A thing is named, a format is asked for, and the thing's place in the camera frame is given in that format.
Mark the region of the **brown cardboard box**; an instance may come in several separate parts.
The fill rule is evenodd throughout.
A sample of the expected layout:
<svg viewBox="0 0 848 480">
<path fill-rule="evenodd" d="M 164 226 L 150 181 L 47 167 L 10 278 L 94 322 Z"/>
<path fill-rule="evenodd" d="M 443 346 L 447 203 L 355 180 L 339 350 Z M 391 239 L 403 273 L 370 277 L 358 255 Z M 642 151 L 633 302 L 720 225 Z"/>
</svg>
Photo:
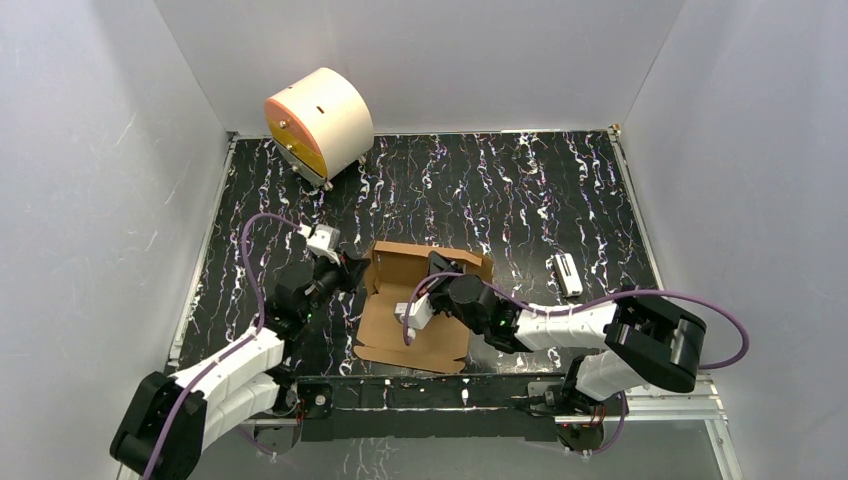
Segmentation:
<svg viewBox="0 0 848 480">
<path fill-rule="evenodd" d="M 466 365 L 471 331 L 426 305 L 418 283 L 433 273 L 429 256 L 437 253 L 467 274 L 493 281 L 493 260 L 468 250 L 377 241 L 364 285 L 367 296 L 353 351 L 374 363 L 456 374 Z"/>
</svg>

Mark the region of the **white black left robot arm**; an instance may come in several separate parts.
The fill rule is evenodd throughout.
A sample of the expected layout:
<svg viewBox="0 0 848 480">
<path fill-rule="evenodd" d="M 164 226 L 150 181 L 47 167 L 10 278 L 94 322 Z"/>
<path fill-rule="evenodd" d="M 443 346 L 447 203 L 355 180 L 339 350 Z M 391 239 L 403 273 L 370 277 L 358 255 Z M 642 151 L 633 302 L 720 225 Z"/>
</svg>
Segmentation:
<svg viewBox="0 0 848 480">
<path fill-rule="evenodd" d="M 299 391 L 277 371 L 287 345 L 338 293 L 355 293 L 370 263 L 339 252 L 286 266 L 274 291 L 260 297 L 256 326 L 192 367 L 141 380 L 110 456 L 142 479 L 186 479 L 202 453 L 243 421 L 293 412 Z"/>
</svg>

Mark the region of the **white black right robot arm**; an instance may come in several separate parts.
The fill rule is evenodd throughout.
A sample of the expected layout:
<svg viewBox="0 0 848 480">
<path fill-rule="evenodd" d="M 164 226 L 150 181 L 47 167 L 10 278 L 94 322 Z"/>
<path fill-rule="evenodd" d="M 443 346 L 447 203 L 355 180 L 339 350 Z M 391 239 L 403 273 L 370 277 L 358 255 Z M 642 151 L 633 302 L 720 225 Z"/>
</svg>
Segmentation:
<svg viewBox="0 0 848 480">
<path fill-rule="evenodd" d="M 454 260 L 431 252 L 427 276 L 396 314 L 410 343 L 445 314 L 503 353 L 582 348 L 560 398 L 577 414 L 627 389 L 652 385 L 689 393 L 696 384 L 707 327 L 653 290 L 626 290 L 577 306 L 523 303 Z"/>
</svg>

